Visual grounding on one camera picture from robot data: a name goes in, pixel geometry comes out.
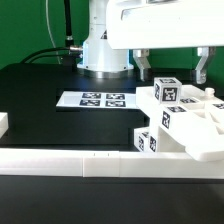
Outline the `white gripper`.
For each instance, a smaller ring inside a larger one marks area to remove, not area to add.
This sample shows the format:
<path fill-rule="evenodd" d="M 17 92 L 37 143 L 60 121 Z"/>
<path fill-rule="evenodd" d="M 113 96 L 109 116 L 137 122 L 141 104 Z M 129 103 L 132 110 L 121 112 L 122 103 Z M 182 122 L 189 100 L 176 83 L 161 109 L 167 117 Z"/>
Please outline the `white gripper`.
<path fill-rule="evenodd" d="M 198 47 L 195 79 L 204 84 L 216 53 L 207 46 L 224 46 L 224 0 L 109 0 L 106 29 L 113 49 L 138 49 L 142 81 L 151 69 L 148 49 Z"/>

